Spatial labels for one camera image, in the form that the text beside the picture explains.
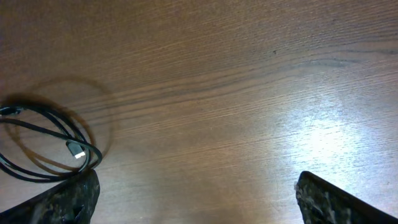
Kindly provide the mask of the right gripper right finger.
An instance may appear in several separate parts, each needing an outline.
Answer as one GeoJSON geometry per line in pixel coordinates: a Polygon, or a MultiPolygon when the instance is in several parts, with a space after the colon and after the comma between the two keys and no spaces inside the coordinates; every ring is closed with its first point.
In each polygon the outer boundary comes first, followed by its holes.
{"type": "Polygon", "coordinates": [[[393,217],[345,192],[319,176],[301,172],[295,184],[295,196],[304,223],[390,223],[393,217]]]}

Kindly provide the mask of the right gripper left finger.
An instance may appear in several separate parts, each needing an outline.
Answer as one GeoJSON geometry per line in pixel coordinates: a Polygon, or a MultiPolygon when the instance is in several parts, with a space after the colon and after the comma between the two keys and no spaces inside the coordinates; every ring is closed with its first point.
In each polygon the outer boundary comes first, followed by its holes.
{"type": "Polygon", "coordinates": [[[100,182],[95,170],[78,174],[1,213],[5,224],[89,224],[100,182]]]}

